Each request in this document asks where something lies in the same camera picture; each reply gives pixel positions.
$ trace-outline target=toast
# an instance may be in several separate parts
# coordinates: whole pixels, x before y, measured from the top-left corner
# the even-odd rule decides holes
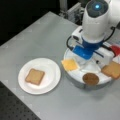
[[[45,75],[44,71],[31,69],[25,79],[26,82],[39,85]]]
[[[112,61],[109,65],[105,65],[101,72],[113,79],[118,79],[120,77],[120,64]]]

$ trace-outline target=yellow object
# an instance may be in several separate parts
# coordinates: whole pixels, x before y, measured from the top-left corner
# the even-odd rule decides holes
[[[66,59],[62,61],[62,65],[66,71],[76,70],[78,68],[74,59]]]

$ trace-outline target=table surface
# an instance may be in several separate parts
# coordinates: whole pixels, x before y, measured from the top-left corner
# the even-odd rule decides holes
[[[76,88],[61,65],[66,40],[77,25],[49,12],[0,47],[0,80],[42,120],[119,120],[120,81],[98,90]],[[54,60],[61,69],[57,87],[43,95],[18,84],[22,66],[35,58]]]

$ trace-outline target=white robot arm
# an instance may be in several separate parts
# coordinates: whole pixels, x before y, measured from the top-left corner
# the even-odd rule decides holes
[[[75,54],[84,59],[95,56],[105,64],[112,60],[114,53],[101,46],[110,26],[120,28],[119,4],[119,0],[91,0],[86,5],[82,26],[72,33],[72,37],[81,44],[72,49]]]

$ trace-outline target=white plate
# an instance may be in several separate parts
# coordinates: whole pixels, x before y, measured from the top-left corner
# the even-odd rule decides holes
[[[72,78],[74,78],[78,82],[84,83],[84,81],[82,79],[83,75],[88,72],[92,72],[99,77],[98,85],[105,84],[105,83],[111,81],[111,77],[108,77],[108,76],[102,74],[100,72],[101,70],[99,70],[100,69],[99,66],[95,66],[94,62],[92,62],[92,61],[94,61],[93,59],[91,61],[87,61],[87,64],[84,65],[86,63],[86,61],[83,58],[80,58],[79,56],[77,56],[76,54],[71,52],[69,49],[67,49],[64,54],[64,59],[69,59],[69,58],[74,59],[79,64],[79,68],[77,70],[67,72]]]
[[[45,72],[40,85],[33,85],[25,82],[25,78],[32,68]],[[29,61],[22,67],[18,75],[18,83],[27,93],[43,94],[55,88],[60,81],[60,77],[60,68],[54,61],[47,58],[37,58]]]

